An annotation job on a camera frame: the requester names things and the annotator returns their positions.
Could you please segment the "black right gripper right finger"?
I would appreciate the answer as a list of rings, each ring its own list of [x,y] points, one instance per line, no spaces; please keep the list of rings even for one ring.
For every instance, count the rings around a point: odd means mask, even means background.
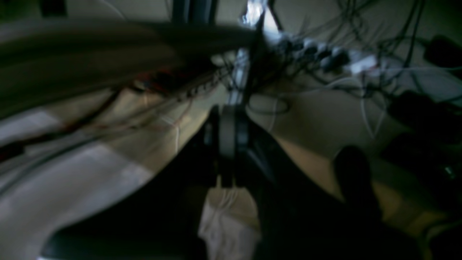
[[[312,181],[243,108],[236,112],[238,181],[256,201],[259,260],[419,260],[413,238],[388,227],[367,156],[356,146],[333,160],[344,202]]]

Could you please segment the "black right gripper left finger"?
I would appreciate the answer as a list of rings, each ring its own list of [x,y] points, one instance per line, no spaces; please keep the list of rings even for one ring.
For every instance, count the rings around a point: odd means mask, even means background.
[[[53,260],[206,260],[198,236],[210,188],[233,185],[235,105],[214,106],[199,131],[140,189],[58,230],[42,257]]]

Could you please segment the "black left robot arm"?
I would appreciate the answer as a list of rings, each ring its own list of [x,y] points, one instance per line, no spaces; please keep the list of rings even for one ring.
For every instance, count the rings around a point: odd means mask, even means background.
[[[143,72],[249,47],[243,27],[45,19],[0,28],[1,119],[124,84]]]

